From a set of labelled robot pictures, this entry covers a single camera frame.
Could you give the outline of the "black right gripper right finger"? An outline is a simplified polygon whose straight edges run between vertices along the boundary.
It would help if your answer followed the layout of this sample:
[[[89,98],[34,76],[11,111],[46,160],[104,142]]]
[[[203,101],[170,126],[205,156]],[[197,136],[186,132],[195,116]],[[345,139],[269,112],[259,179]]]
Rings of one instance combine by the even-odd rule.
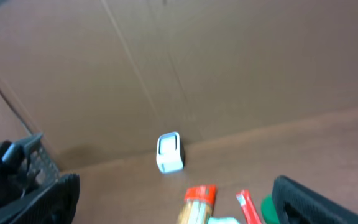
[[[358,214],[281,175],[273,183],[272,200],[281,224],[358,224]]]

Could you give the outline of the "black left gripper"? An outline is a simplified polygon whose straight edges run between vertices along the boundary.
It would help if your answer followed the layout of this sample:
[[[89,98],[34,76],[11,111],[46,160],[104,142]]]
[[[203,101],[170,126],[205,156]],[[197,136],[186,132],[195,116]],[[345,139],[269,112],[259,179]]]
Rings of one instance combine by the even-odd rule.
[[[0,142],[0,208],[59,179],[59,169],[43,148],[42,133]]]

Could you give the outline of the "orange pasta package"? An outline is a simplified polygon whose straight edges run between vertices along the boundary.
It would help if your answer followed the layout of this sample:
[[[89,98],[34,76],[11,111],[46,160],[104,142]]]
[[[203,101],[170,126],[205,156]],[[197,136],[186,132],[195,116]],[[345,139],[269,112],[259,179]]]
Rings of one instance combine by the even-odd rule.
[[[213,214],[216,192],[216,185],[187,188],[176,224],[207,224]]]

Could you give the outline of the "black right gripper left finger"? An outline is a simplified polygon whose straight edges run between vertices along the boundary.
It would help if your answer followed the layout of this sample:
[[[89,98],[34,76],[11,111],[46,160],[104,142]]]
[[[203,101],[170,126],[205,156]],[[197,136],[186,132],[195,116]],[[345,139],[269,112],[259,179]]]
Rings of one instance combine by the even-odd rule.
[[[0,223],[71,224],[80,196],[80,176],[66,174],[0,208]]]

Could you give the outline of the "red snack stick pack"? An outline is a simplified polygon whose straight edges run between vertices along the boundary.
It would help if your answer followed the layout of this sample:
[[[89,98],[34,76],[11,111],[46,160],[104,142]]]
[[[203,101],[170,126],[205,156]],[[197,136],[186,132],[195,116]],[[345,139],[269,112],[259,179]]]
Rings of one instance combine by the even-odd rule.
[[[241,206],[247,224],[262,224],[248,190],[241,190],[236,194],[236,199]]]

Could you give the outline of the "green lid jar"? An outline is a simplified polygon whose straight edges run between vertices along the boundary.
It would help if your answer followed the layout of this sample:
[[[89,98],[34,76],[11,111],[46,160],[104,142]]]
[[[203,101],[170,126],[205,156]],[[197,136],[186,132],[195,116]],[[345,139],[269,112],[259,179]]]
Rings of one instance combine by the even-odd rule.
[[[261,203],[261,212],[266,224],[280,224],[271,195],[267,195]]]

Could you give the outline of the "teal tissue pack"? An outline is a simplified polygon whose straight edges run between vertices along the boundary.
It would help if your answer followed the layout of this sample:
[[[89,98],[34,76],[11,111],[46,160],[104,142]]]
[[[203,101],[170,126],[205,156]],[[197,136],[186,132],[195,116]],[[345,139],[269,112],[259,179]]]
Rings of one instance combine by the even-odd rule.
[[[210,217],[207,224],[240,224],[234,217]]]

